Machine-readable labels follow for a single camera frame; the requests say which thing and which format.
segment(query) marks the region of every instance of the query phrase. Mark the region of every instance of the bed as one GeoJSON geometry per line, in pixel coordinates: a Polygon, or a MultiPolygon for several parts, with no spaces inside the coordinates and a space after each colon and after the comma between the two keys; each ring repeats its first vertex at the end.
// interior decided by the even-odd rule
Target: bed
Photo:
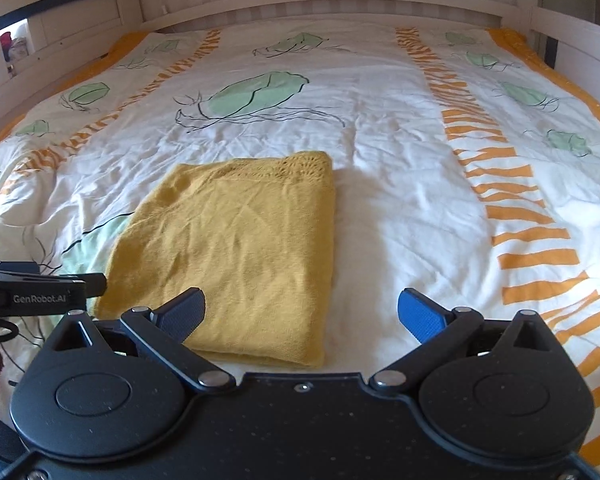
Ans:
{"type": "MultiPolygon", "coordinates": [[[[582,454],[600,468],[600,102],[544,65],[519,31],[550,22],[554,37],[584,48],[581,39],[532,0],[403,0],[489,10],[510,28],[327,13],[149,32],[301,1],[312,0],[218,0],[144,22],[4,129],[0,259],[102,272],[175,164],[324,151],[336,216],[320,370],[368,377],[415,348],[395,311],[405,286],[487,317],[537,310],[593,391],[582,454]],[[227,89],[244,95],[272,80],[257,109],[201,113],[227,89]]],[[[578,52],[600,63],[600,42],[578,52]]],[[[4,346],[2,420],[8,381],[56,321],[20,320],[26,339],[4,346]]],[[[272,369],[222,366],[237,376],[272,369]]]]}

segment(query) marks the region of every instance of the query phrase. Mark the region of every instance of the screw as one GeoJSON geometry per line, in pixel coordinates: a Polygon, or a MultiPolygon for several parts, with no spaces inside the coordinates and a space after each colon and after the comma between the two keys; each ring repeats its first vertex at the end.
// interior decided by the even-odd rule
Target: screw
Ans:
{"type": "Polygon", "coordinates": [[[32,471],[27,475],[27,480],[48,480],[49,476],[44,471],[32,471]]]}
{"type": "Polygon", "coordinates": [[[311,390],[312,386],[313,385],[311,383],[300,383],[294,386],[294,390],[299,394],[305,394],[311,390]]]}
{"type": "Polygon", "coordinates": [[[376,384],[382,388],[400,386],[407,382],[407,376],[398,370],[382,370],[374,375],[376,384]]]}
{"type": "Polygon", "coordinates": [[[202,372],[198,377],[198,382],[207,388],[220,388],[226,386],[229,381],[231,381],[231,375],[223,370],[202,372]]]}
{"type": "Polygon", "coordinates": [[[577,471],[565,471],[560,476],[558,476],[558,480],[578,480],[580,477],[577,471]]]}

